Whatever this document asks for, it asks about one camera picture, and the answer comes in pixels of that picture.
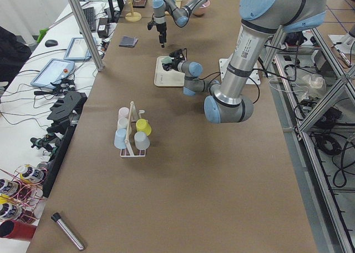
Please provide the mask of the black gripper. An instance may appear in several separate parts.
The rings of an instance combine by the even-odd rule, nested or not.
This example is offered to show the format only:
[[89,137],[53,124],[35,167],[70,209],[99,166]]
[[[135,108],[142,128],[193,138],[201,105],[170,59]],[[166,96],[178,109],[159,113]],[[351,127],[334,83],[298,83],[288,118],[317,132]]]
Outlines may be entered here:
[[180,52],[172,52],[169,56],[173,59],[173,63],[171,65],[163,65],[163,70],[177,70],[178,64],[181,61],[181,53]]

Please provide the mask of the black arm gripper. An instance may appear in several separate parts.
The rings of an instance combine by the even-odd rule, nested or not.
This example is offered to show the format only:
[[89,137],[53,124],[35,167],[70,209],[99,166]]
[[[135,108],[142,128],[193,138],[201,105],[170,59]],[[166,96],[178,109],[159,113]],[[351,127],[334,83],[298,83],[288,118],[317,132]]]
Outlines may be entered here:
[[153,26],[156,27],[156,30],[159,32],[159,43],[165,44],[166,43],[166,22],[164,23],[156,23],[155,21],[150,21],[147,24],[148,30],[151,30]]

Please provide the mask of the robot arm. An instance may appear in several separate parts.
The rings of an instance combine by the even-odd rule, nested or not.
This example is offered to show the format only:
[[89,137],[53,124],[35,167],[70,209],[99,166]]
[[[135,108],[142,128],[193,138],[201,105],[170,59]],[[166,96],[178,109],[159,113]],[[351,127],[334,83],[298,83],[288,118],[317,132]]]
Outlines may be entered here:
[[209,0],[190,0],[185,6],[179,8],[175,0],[153,0],[153,15],[152,20],[148,22],[148,30],[151,30],[153,26],[156,27],[159,32],[159,43],[164,48],[167,42],[165,12],[168,12],[172,16],[174,23],[182,28],[187,25],[192,13],[207,1]]
[[253,103],[241,92],[269,36],[279,26],[293,33],[318,27],[325,18],[326,0],[240,0],[241,29],[236,48],[221,83],[199,78],[202,66],[187,61],[182,51],[173,52],[162,66],[182,72],[184,94],[209,92],[204,101],[206,119],[211,123],[237,123],[253,113]]

